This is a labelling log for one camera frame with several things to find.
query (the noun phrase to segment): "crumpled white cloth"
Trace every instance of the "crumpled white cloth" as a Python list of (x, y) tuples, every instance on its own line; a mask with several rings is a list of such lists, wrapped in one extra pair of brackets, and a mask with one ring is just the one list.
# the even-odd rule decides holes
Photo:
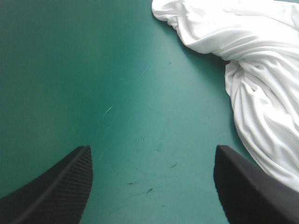
[(225, 85), (244, 146), (299, 191), (299, 4), (153, 0), (152, 11), (187, 47), (230, 61)]

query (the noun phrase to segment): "green mat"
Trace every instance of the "green mat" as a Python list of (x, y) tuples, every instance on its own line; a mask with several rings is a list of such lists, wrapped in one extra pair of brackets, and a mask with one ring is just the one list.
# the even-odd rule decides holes
[(225, 62), (184, 47), (150, 0), (4, 0), (0, 196), (93, 149), (81, 224), (225, 224), (217, 144), (249, 155)]

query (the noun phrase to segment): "white cloth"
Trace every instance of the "white cloth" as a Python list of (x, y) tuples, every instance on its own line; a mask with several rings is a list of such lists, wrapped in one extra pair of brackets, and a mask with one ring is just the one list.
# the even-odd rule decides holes
[(224, 60), (238, 134), (269, 175), (299, 191), (299, 4), (153, 0), (187, 47)]

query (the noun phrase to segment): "dark spot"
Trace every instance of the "dark spot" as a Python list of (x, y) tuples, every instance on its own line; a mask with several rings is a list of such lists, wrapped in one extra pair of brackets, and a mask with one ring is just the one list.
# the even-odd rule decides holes
[(149, 191), (148, 191), (148, 192), (146, 192), (146, 194), (150, 193), (152, 190), (153, 190), (153, 188), (149, 189)]
[(178, 164), (178, 162), (176, 164), (174, 164), (172, 167), (170, 167), (170, 169), (175, 168), (177, 166), (177, 164)]

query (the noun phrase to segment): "mark on mat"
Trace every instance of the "mark on mat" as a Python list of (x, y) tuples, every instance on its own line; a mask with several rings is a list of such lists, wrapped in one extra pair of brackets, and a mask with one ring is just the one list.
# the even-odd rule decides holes
[(172, 167), (170, 167), (170, 169), (175, 168), (177, 166), (178, 162), (176, 164), (174, 164)]
[(149, 191), (148, 191), (148, 192), (146, 192), (146, 194), (150, 193), (152, 190), (153, 190), (153, 188), (149, 189)]
[(136, 138), (136, 149), (138, 149), (139, 138)]
[(149, 64), (150, 64), (150, 61), (149, 61), (148, 64), (145, 66), (144, 70), (142, 71), (142, 73), (140, 74), (140, 76), (138, 77), (138, 79), (136, 80), (136, 82), (134, 83), (134, 85), (136, 85), (136, 84), (139, 82), (140, 78), (143, 76), (143, 74), (145, 73), (145, 71), (148, 69)]
[(114, 105), (117, 103), (117, 101), (111, 106), (108, 108), (108, 110), (106, 110), (106, 112), (104, 113), (104, 116), (103, 118), (106, 116), (106, 114), (114, 107)]

